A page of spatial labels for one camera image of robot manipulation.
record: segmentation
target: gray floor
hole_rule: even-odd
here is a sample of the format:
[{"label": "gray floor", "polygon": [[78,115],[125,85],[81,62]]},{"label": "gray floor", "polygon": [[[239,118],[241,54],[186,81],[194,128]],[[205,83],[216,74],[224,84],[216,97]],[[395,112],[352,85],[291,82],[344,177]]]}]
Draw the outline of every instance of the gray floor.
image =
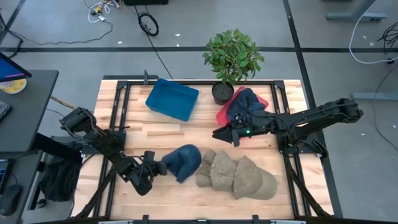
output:
[{"label": "gray floor", "polygon": [[[87,0],[89,4],[96,1]],[[290,7],[302,47],[344,47],[351,37],[352,22],[326,21],[325,14],[350,10],[359,1],[290,0]],[[8,20],[17,1],[0,2]],[[282,1],[263,0],[170,0],[166,6],[148,6],[160,25],[160,34],[152,39],[157,47],[204,46],[217,32],[239,28],[251,35],[257,46],[293,47],[293,41]],[[394,0],[377,1],[372,12],[383,12],[388,18],[379,23],[360,24],[353,47],[382,47],[377,39],[384,29],[398,19]],[[108,21],[113,32],[104,39],[88,44],[44,45],[25,41],[23,47],[150,47],[134,15],[126,8],[111,8]],[[95,38],[105,33],[107,24],[90,24],[83,1],[27,0],[16,17],[12,30],[39,42],[74,41]],[[16,40],[7,35],[0,47],[13,47]],[[301,79],[295,53],[262,52],[266,61],[256,78]],[[175,78],[213,78],[203,66],[202,52],[160,52],[162,60]],[[391,66],[385,63],[363,65],[347,53],[304,53],[308,76],[316,103],[322,104],[354,91],[374,91]],[[367,62],[397,57],[398,54],[356,54]],[[103,75],[137,75],[144,69],[150,74],[167,78],[153,52],[100,53],[21,53],[14,60],[26,69],[60,71],[54,96],[88,109],[95,107]],[[396,91],[396,70],[381,91]],[[359,101],[364,111],[356,124],[336,124],[326,128],[325,137],[331,165],[346,218],[398,221],[396,206],[398,185],[398,151],[383,140],[374,127],[373,103]],[[398,144],[398,118],[395,102],[377,102],[377,123],[383,134]],[[50,102],[49,108],[63,114],[69,111]],[[40,127],[46,135],[65,135],[59,129],[59,115],[47,112]],[[46,210],[27,212],[24,223],[65,218],[71,203],[54,203]]]}]

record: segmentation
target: black plant pot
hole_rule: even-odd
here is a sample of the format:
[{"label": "black plant pot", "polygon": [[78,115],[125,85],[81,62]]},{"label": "black plant pot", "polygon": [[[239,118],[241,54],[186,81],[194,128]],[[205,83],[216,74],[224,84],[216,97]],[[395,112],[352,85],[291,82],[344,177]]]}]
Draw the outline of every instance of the black plant pot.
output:
[{"label": "black plant pot", "polygon": [[218,105],[224,105],[234,95],[234,87],[229,83],[218,82],[211,88],[214,102]]}]

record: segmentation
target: computer screen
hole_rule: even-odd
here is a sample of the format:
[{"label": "computer screen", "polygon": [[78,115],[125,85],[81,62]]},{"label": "computer screen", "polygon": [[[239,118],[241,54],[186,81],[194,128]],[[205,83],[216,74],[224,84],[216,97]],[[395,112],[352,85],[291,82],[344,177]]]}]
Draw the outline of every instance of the computer screen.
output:
[{"label": "computer screen", "polygon": [[0,53],[0,82],[13,81],[21,78],[30,78],[32,75]]}]

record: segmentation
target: desk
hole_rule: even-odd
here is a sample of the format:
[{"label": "desk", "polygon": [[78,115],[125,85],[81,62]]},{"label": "desk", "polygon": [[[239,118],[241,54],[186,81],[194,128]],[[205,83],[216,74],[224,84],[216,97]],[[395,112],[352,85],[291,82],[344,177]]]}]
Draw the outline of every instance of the desk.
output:
[{"label": "desk", "polygon": [[[98,126],[103,129],[109,128],[117,83],[117,80],[101,82],[95,116]],[[300,80],[284,80],[284,84],[290,112],[295,113],[307,109]],[[232,144],[211,137],[212,130],[219,128],[215,117],[221,109],[221,106],[216,105],[213,101],[211,85],[191,86],[199,90],[200,93],[188,122],[151,111],[145,105],[145,101],[152,87],[152,85],[133,85],[130,88],[125,123],[125,126],[130,127],[126,129],[125,153],[127,155],[137,156],[142,155],[146,150],[153,150],[155,159],[161,160],[164,155],[184,144],[196,145],[202,154],[213,149],[215,151],[224,150],[232,159],[240,159],[246,155],[257,166],[276,176],[279,185],[277,195],[270,200],[250,198],[235,200],[231,194],[226,192],[216,192],[211,188],[198,188],[194,175],[183,184],[179,184],[173,175],[168,174],[156,177],[152,190],[141,197],[130,183],[124,183],[118,177],[114,190],[111,219],[141,220],[143,215],[149,215],[151,220],[199,218],[247,220],[251,219],[252,215],[259,215],[260,219],[293,218],[284,161],[279,153],[274,135],[254,136],[252,139],[242,140],[239,147],[233,147]],[[269,86],[252,83],[249,87],[269,102],[267,111],[275,111]],[[119,101],[116,124],[119,124],[121,117],[123,91]],[[320,159],[314,154],[301,154],[300,158],[306,186],[317,202],[327,212],[333,213]],[[100,160],[101,156],[96,156],[82,168],[76,188],[76,206],[73,214],[77,214],[82,209],[96,190],[101,169]],[[300,214],[303,214],[302,201],[297,189],[296,194]]]},{"label": "desk", "polygon": [[[56,70],[31,70],[26,88],[15,95],[0,91],[0,101],[11,105],[12,111],[0,122],[1,158],[17,158],[33,153],[31,146],[39,129],[51,92],[57,81]],[[11,172],[22,186],[18,208],[10,217],[1,217],[0,223],[19,223],[33,184],[42,152],[24,156],[13,162]],[[7,186],[15,184],[8,178]]]}]

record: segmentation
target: wooden tabletop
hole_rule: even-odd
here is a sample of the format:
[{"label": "wooden tabletop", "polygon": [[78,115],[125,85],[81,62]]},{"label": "wooden tabletop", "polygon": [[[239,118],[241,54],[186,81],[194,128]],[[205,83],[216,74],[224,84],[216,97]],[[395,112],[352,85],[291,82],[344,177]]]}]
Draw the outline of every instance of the wooden tabletop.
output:
[{"label": "wooden tabletop", "polygon": [[[295,113],[307,109],[300,80],[284,81],[290,112]],[[103,129],[109,127],[117,82],[117,80],[101,82],[95,116],[98,126]],[[272,134],[254,136],[251,139],[241,140],[239,147],[233,147],[232,144],[212,138],[212,131],[219,128],[215,117],[221,106],[213,101],[211,85],[194,85],[192,88],[199,90],[199,97],[190,120],[184,122],[151,111],[145,105],[145,101],[152,86],[133,85],[127,107],[126,126],[130,128],[126,130],[125,153],[139,156],[146,150],[152,150],[155,152],[155,159],[161,160],[164,155],[182,145],[194,144],[202,154],[212,149],[224,150],[236,160],[248,156],[258,167],[275,175],[278,181],[277,194],[270,200],[251,198],[235,200],[232,193],[197,187],[194,175],[183,184],[179,184],[172,174],[168,174],[156,177],[152,190],[142,197],[136,193],[131,183],[125,183],[118,177],[111,218],[141,219],[143,215],[149,215],[150,219],[162,220],[251,219],[252,215],[259,215],[260,219],[293,218],[286,171],[276,137]],[[250,88],[255,94],[269,102],[267,111],[275,111],[270,88],[264,85],[250,85]],[[119,108],[121,108],[123,96],[122,92]],[[116,124],[119,124],[120,113],[118,111]],[[323,209],[333,213],[320,159],[314,154],[301,154],[300,158],[308,190]],[[84,207],[96,190],[101,161],[102,156],[95,156],[82,168],[75,194],[73,214],[77,214]],[[300,214],[303,215],[302,200],[297,188],[296,194]]]}]

